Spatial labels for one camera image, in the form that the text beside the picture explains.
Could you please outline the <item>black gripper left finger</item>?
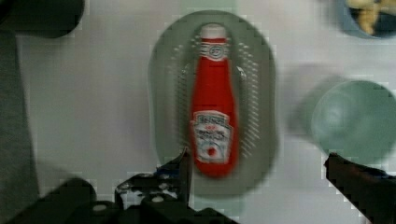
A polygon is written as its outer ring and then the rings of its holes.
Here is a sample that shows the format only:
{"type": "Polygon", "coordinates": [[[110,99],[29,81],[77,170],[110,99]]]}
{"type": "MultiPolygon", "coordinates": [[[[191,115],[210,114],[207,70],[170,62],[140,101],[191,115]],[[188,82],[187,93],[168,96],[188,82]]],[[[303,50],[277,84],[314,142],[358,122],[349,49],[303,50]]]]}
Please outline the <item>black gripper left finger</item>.
{"type": "Polygon", "coordinates": [[[115,203],[119,207],[138,206],[149,196],[167,195],[188,203],[191,191],[191,152],[184,147],[171,161],[153,173],[135,174],[115,188],[115,203]]]}

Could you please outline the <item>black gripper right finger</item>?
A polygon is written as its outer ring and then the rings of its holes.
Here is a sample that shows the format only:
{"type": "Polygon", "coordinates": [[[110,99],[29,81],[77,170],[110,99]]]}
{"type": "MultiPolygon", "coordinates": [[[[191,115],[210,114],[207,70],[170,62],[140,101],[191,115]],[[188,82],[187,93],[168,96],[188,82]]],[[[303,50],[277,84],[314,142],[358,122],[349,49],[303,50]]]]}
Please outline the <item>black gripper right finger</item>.
{"type": "Polygon", "coordinates": [[[326,178],[372,223],[395,224],[395,176],[331,153],[326,178]]]}

